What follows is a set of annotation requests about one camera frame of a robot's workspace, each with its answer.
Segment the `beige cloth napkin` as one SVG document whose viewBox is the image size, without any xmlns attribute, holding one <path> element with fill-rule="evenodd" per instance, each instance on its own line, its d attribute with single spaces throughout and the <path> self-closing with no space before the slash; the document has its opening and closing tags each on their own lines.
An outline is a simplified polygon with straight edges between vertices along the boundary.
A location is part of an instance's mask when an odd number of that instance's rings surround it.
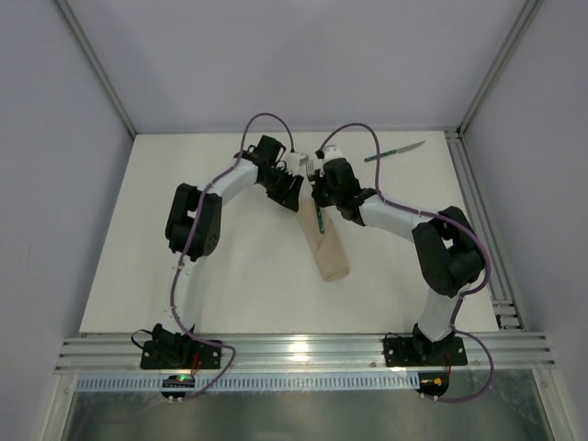
<svg viewBox="0 0 588 441">
<path fill-rule="evenodd" d="M 350 272 L 350 263 L 329 213 L 321 209 L 320 229 L 314 201 L 306 199 L 300 203 L 297 216 L 322 280 L 334 282 L 346 277 Z"/>
</svg>

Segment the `green handled fork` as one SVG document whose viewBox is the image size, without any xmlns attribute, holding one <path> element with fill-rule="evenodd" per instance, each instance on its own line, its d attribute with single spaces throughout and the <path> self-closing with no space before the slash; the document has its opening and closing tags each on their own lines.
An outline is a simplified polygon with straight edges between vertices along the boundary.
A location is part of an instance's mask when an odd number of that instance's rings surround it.
<svg viewBox="0 0 588 441">
<path fill-rule="evenodd" d="M 306 163 L 305 171 L 306 171 L 307 179 L 308 179 L 309 183 L 311 184 L 311 197 L 312 197 L 312 200 L 314 203 L 315 214 L 316 214 L 317 223 L 318 223 L 318 229 L 319 229 L 320 234 L 324 234 L 325 233 L 325 226 L 324 226 L 324 220 L 323 220 L 323 216 L 322 216 L 322 209 L 319 206 L 319 203 L 317 202 L 317 199 L 315 197 L 316 176 L 315 176 L 314 161 L 312 159 L 309 159 L 308 162 Z"/>
</svg>

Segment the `green handled knife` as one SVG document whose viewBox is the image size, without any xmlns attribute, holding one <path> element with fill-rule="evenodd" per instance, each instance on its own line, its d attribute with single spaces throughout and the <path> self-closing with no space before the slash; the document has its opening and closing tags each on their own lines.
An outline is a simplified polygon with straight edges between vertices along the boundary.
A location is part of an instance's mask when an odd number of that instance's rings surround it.
<svg viewBox="0 0 588 441">
<path fill-rule="evenodd" d="M 426 143 L 426 141 L 418 141 L 406 146 L 402 146 L 400 148 L 396 148 L 396 149 L 391 149 L 385 152 L 381 152 L 372 156 L 368 156 L 366 158 L 364 158 L 364 163 L 371 163 L 371 162 L 376 162 L 378 159 L 383 159 L 385 157 L 390 157 L 392 155 L 396 155 L 396 154 L 400 154 L 400 153 L 407 153 L 410 152 L 412 150 L 415 150 L 421 146 L 423 146 Z"/>
</svg>

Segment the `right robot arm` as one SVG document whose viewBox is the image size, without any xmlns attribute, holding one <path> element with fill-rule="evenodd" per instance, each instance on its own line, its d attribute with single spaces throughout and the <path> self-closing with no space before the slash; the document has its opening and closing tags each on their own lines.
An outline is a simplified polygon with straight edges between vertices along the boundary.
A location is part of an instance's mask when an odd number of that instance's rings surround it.
<svg viewBox="0 0 588 441">
<path fill-rule="evenodd" d="M 463 211 L 450 206 L 422 215 L 386 203 L 374 188 L 363 188 L 343 157 L 322 167 L 306 165 L 312 198 L 320 208 L 335 207 L 362 227 L 390 232 L 412 243 L 428 286 L 424 310 L 410 336 L 388 333 L 382 340 L 386 366 L 450 367 L 468 364 L 463 339 L 455 330 L 458 307 L 486 264 Z"/>
</svg>

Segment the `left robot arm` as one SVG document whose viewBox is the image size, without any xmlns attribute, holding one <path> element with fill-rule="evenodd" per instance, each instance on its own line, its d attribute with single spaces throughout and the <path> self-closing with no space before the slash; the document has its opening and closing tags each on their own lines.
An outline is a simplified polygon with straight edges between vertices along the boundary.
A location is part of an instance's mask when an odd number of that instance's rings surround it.
<svg viewBox="0 0 588 441">
<path fill-rule="evenodd" d="M 234 164 L 205 187 L 182 184 L 176 189 L 164 235 L 171 251 L 178 254 L 170 292 L 170 312 L 177 324 L 181 322 L 175 292 L 181 272 L 186 262 L 201 263 L 215 251 L 224 205 L 245 189 L 259 185 L 282 208 L 299 211 L 303 177 L 287 169 L 287 154 L 281 142 L 263 135 L 256 145 L 236 153 Z"/>
</svg>

